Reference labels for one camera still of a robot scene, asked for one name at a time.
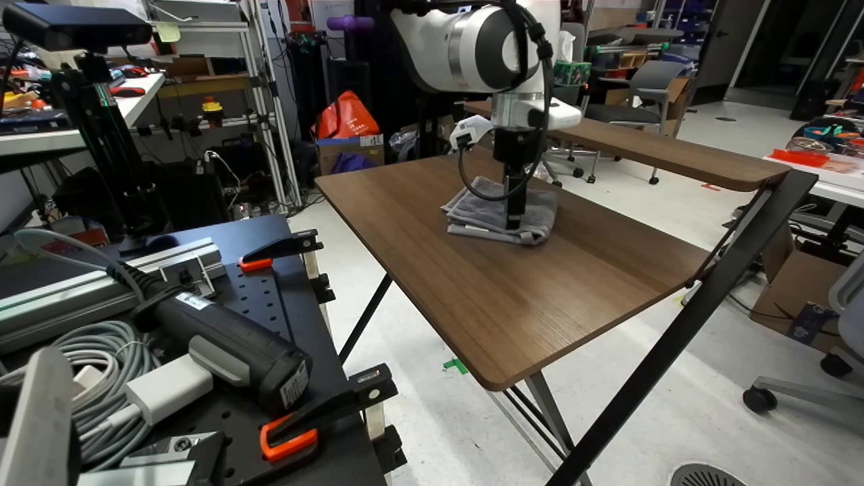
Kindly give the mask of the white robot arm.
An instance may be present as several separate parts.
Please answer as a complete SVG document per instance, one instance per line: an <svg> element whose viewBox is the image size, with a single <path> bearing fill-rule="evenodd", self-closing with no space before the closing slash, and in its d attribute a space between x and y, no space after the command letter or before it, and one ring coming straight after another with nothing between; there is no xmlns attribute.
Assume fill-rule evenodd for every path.
<svg viewBox="0 0 864 486"><path fill-rule="evenodd" d="M427 91L489 95L494 160L504 164L504 226L525 214L528 168L547 130L582 121L552 95L559 0L395 0L386 20Z"/></svg>

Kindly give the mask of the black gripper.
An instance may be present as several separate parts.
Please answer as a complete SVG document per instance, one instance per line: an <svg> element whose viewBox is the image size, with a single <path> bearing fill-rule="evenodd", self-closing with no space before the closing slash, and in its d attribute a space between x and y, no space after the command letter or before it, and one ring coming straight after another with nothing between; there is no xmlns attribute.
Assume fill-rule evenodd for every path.
<svg viewBox="0 0 864 486"><path fill-rule="evenodd" d="M525 210L525 164L540 153L542 136L538 130L497 126L494 160L508 171L508 229L519 229Z"/></svg>

